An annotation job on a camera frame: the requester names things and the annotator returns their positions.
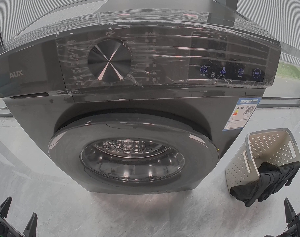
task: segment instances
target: laundry basket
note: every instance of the laundry basket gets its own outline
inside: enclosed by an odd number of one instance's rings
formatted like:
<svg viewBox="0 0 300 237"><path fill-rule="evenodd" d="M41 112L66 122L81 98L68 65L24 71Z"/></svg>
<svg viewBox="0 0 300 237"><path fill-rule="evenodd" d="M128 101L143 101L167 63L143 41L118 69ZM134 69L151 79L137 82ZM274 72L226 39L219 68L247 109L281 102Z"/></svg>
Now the laundry basket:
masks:
<svg viewBox="0 0 300 237"><path fill-rule="evenodd" d="M245 143L226 167L226 179L231 187L257 181L257 170L266 161L270 164L284 165L300 161L297 143L287 128L269 129L249 133Z"/></svg>

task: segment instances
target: black cloth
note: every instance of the black cloth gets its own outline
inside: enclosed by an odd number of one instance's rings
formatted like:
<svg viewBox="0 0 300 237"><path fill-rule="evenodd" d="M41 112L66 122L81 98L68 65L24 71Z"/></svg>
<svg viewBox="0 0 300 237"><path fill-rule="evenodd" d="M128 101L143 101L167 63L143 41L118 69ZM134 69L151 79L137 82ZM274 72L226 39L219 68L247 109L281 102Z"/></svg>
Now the black cloth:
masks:
<svg viewBox="0 0 300 237"><path fill-rule="evenodd" d="M255 182L239 185L230 189L230 194L245 206L251 206L255 200L266 200L271 194L278 192L284 185L290 186L300 168L300 162L295 161L282 166L263 162L258 168L260 178Z"/></svg>

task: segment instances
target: marble floor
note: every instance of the marble floor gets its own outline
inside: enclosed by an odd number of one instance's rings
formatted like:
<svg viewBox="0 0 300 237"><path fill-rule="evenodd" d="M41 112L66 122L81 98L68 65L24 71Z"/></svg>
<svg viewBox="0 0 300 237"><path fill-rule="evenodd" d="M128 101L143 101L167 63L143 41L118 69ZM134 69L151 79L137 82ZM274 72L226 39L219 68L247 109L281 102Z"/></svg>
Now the marble floor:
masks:
<svg viewBox="0 0 300 237"><path fill-rule="evenodd" d="M300 150L300 108L257 109L217 167L192 191L155 195L87 192L35 145L14 118L0 118L0 204L13 197L7 220L23 232L38 215L38 237L237 236L281 234L283 201L300 211L300 170L290 187L245 207L230 196L225 167L248 132L290 128Z"/></svg>

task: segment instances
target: start pause button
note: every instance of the start pause button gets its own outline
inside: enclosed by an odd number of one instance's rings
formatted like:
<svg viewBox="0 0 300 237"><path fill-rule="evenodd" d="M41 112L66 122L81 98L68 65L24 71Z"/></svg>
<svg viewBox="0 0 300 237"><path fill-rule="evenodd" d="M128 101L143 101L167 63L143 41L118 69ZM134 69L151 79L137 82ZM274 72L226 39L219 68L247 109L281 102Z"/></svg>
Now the start pause button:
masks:
<svg viewBox="0 0 300 237"><path fill-rule="evenodd" d="M254 77L254 78L259 78L260 75L261 75L261 69L255 69L255 70L253 71L253 77Z"/></svg>

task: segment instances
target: aux logo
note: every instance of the aux logo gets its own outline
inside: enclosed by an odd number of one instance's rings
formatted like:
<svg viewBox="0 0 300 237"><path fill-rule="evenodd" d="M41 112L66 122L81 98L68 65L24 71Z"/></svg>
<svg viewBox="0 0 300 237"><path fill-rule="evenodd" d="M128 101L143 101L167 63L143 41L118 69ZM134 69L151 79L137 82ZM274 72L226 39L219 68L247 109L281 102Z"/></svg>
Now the aux logo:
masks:
<svg viewBox="0 0 300 237"><path fill-rule="evenodd" d="M23 76L22 70L10 73L10 78Z"/></svg>

